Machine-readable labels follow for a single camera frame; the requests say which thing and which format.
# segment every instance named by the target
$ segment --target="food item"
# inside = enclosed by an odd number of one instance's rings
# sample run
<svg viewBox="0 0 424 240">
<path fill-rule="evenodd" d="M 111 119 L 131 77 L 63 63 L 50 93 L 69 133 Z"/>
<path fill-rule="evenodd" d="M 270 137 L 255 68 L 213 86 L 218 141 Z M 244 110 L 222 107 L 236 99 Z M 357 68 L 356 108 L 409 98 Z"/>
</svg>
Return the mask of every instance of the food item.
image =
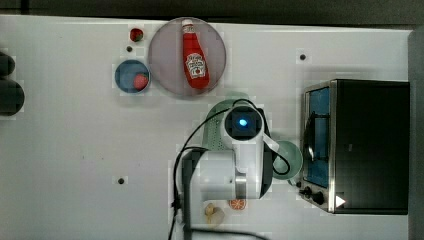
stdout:
<svg viewBox="0 0 424 240">
<path fill-rule="evenodd" d="M 228 201 L 230 207 L 234 210 L 243 210 L 246 207 L 246 200 L 244 199 L 234 199 Z"/>
<path fill-rule="evenodd" d="M 133 28 L 131 29 L 130 32 L 130 39 L 133 42 L 139 42 L 143 39 L 143 31 L 141 29 L 138 28 Z"/>
<path fill-rule="evenodd" d="M 134 77 L 134 88 L 138 91 L 143 90 L 148 83 L 149 78 L 144 74 L 139 73 Z"/>
<path fill-rule="evenodd" d="M 212 203 L 209 203 L 205 208 L 206 223 L 209 228 L 216 228 L 219 226 L 225 217 L 224 211 L 221 208 L 215 207 Z"/>
<path fill-rule="evenodd" d="M 185 19 L 182 25 L 184 72 L 192 88 L 203 89 L 209 84 L 205 55 L 197 39 L 193 22 Z"/>
</svg>

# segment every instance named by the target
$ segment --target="oven knob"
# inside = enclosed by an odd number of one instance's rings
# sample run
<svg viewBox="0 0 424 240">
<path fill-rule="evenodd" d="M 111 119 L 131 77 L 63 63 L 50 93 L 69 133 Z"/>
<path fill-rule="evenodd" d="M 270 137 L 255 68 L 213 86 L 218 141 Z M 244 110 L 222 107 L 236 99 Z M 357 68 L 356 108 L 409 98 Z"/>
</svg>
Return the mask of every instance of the oven knob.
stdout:
<svg viewBox="0 0 424 240">
<path fill-rule="evenodd" d="M 322 194 L 322 192 L 314 193 L 311 196 L 312 196 L 312 200 L 314 200 L 314 202 L 316 202 L 318 205 L 321 205 L 324 203 L 324 194 Z"/>
<path fill-rule="evenodd" d="M 312 194 L 312 190 L 310 187 L 305 187 L 303 190 L 300 190 L 299 193 L 303 194 L 305 198 L 310 198 Z"/>
</svg>

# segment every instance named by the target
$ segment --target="oven window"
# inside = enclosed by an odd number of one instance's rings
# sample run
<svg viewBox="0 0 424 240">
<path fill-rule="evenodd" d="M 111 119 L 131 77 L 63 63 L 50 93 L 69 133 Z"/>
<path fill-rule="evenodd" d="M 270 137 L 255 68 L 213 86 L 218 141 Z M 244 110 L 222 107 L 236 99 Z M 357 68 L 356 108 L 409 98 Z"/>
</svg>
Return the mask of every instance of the oven window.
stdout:
<svg viewBox="0 0 424 240">
<path fill-rule="evenodd" d="M 304 177 L 308 182 L 328 188 L 330 91 L 322 88 L 309 94 L 308 117 L 313 118 L 309 120 L 313 126 L 309 127 L 308 151 L 312 154 L 306 158 L 307 174 Z"/>
</svg>

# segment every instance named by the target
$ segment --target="green bowl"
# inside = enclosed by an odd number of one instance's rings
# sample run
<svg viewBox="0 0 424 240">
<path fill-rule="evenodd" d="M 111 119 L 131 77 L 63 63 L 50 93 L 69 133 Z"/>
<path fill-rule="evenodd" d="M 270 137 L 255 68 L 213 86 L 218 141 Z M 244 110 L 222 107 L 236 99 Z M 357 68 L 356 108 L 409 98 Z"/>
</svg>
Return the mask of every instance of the green bowl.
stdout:
<svg viewBox="0 0 424 240">
<path fill-rule="evenodd" d="M 302 169 L 302 153 L 295 144 L 289 141 L 277 141 L 277 143 L 280 145 L 278 153 L 283 156 L 290 164 L 290 172 L 288 172 L 286 175 L 278 175 L 274 172 L 273 177 L 280 180 L 289 180 L 290 178 L 296 176 L 300 169 Z M 287 171 L 287 165 L 280 157 L 275 159 L 274 167 L 279 172 Z"/>
</svg>

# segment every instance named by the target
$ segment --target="small bowl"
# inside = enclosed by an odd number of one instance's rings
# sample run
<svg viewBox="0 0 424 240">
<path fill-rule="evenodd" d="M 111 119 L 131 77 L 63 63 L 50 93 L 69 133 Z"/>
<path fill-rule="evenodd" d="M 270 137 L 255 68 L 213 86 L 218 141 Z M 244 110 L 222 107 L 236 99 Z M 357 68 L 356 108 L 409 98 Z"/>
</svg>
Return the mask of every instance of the small bowl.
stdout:
<svg viewBox="0 0 424 240">
<path fill-rule="evenodd" d="M 277 141 L 277 143 L 280 145 L 278 153 L 289 162 L 290 171 L 286 175 L 278 175 L 274 172 L 273 177 L 280 180 L 289 180 L 290 178 L 296 176 L 296 174 L 298 174 L 302 169 L 302 153 L 295 144 L 289 141 Z M 287 165 L 280 157 L 275 159 L 274 167 L 279 172 L 287 171 Z"/>
<path fill-rule="evenodd" d="M 142 89 L 134 86 L 134 80 L 138 74 L 147 77 L 147 83 Z M 116 85 L 126 93 L 141 93 L 150 84 L 150 71 L 142 62 L 137 60 L 126 60 L 122 62 L 115 71 Z"/>
</svg>

